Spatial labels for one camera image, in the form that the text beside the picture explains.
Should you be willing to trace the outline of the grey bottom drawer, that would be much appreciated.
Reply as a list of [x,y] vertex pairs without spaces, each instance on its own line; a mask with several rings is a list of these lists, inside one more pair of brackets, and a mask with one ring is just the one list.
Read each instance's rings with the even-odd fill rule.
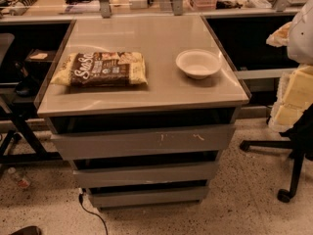
[[164,190],[136,191],[89,195],[95,208],[132,207],[152,204],[201,201],[208,193],[207,186],[183,187]]

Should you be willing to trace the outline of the grey drawer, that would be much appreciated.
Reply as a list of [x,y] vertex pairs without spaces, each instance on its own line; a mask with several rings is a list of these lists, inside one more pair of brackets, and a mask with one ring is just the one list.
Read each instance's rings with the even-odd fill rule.
[[201,201],[208,193],[207,186],[183,187],[164,190],[136,191],[89,195],[95,208],[132,207],[152,204]]
[[210,180],[217,169],[217,162],[202,162],[75,170],[73,175],[83,188],[98,188]]
[[235,126],[217,124],[122,131],[54,134],[67,161],[224,150]]

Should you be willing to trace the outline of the grey drawer cabinet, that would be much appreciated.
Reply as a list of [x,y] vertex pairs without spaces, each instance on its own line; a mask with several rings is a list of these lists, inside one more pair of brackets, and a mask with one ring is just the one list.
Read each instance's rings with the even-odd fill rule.
[[79,19],[38,113],[108,209],[202,200],[248,99],[201,17]]

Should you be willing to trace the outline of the grey middle drawer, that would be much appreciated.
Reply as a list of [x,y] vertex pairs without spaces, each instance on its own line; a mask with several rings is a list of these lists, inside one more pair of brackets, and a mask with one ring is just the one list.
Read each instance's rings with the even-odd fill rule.
[[75,170],[73,175],[83,188],[98,188],[210,180],[217,169],[217,162],[202,162]]

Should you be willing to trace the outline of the grey top drawer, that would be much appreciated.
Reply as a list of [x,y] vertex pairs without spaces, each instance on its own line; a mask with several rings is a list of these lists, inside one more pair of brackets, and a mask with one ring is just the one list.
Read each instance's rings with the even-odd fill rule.
[[235,126],[217,124],[122,131],[54,134],[67,161],[224,150]]

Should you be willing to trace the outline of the white paper bowl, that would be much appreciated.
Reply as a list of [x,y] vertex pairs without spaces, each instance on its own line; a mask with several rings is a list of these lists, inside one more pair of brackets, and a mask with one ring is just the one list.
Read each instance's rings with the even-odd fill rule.
[[206,50],[191,49],[176,57],[176,66],[189,78],[205,79],[222,67],[220,58]]

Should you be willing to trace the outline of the brown yellow snack bag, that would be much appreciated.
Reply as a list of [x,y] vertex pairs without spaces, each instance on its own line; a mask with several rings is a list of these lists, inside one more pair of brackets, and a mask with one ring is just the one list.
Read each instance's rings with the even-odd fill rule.
[[64,86],[131,86],[147,84],[145,60],[138,52],[71,53],[51,82]]

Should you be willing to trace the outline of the black table stand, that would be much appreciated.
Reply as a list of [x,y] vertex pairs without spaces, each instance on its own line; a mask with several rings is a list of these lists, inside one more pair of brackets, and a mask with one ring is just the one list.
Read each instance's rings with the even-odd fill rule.
[[[37,136],[33,133],[30,126],[19,114],[12,109],[8,95],[15,95],[14,87],[16,83],[1,82],[0,106],[6,118],[13,124],[13,128],[9,129],[7,135],[1,143],[0,147],[0,165],[17,166],[31,163],[41,163],[50,161],[60,161],[62,159],[58,152],[48,152]],[[19,140],[24,138],[32,148],[32,153],[28,154],[5,154],[10,144],[17,144]]]

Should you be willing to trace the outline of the black office chair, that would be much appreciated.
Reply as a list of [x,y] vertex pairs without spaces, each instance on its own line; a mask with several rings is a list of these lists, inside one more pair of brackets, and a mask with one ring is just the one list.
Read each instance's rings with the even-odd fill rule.
[[305,110],[294,126],[283,132],[282,136],[288,137],[289,141],[244,140],[240,149],[244,152],[250,146],[291,149],[289,154],[289,158],[293,159],[291,187],[289,190],[280,189],[277,194],[279,201],[288,203],[296,194],[303,160],[313,160],[313,105]]

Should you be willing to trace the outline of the clear plastic bottle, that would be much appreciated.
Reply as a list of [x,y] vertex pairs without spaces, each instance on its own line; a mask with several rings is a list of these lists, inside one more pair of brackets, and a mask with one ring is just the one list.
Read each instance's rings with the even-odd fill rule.
[[8,168],[8,174],[19,187],[26,189],[30,186],[30,180],[14,167]]

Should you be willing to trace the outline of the dark shoe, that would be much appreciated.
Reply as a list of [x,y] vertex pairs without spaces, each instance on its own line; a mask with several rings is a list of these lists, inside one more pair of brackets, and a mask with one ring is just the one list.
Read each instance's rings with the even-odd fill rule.
[[41,235],[41,229],[37,226],[28,226],[11,233],[10,235]]

